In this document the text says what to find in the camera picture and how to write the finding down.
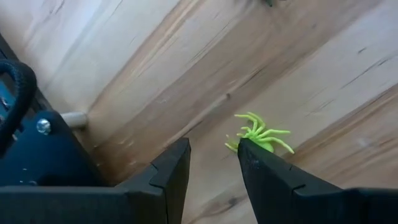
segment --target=wooden surface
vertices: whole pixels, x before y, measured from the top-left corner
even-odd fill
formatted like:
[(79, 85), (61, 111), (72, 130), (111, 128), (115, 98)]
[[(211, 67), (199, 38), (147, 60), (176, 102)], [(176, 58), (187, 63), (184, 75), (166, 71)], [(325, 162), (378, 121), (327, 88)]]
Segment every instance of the wooden surface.
[(180, 136), (183, 223), (255, 223), (223, 143), (255, 112), (289, 129), (288, 161), (341, 187), (398, 187), (394, 0), (0, 0), (0, 33), (110, 182)]

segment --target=rubber spider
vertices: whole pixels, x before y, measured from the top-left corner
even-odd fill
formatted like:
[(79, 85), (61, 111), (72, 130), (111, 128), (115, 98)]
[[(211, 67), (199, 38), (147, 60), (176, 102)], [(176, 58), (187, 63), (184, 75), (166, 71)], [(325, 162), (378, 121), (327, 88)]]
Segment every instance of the rubber spider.
[[(293, 149), (288, 144), (286, 144), (279, 138), (269, 136), (270, 134), (290, 134), (290, 131), (275, 130), (275, 129), (265, 130), (266, 129), (265, 122), (263, 122), (263, 120), (258, 115), (252, 112), (248, 112), (247, 114), (236, 114), (235, 117), (246, 118), (253, 122), (252, 129), (247, 126), (242, 127), (241, 129), (245, 130), (246, 133), (245, 134), (238, 133), (236, 134), (237, 136), (241, 138), (248, 138), (257, 145), (261, 146), (263, 149), (266, 149), (270, 152), (274, 152), (274, 147), (271, 145), (271, 142), (277, 142), (281, 144), (283, 147), (285, 147), (289, 152), (294, 154)], [(236, 141), (226, 142), (225, 146), (234, 152), (238, 152), (239, 143)]]

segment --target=black cable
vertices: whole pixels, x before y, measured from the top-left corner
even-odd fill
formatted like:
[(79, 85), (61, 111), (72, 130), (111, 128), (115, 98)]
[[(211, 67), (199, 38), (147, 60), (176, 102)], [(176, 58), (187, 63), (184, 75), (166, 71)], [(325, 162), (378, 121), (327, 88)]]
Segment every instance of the black cable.
[(5, 73), (14, 80), (16, 100), (0, 125), (0, 157), (6, 153), (9, 143), (12, 141), (12, 135), (29, 110), (37, 89), (35, 73), (26, 64), (0, 59), (0, 75)]

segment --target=screw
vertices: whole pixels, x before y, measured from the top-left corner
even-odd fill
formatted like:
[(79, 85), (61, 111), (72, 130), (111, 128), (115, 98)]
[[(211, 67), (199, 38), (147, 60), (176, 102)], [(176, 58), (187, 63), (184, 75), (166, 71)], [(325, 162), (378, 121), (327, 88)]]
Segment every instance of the screw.
[(47, 119), (40, 119), (36, 124), (37, 131), (44, 135), (48, 135), (51, 132), (51, 124)]

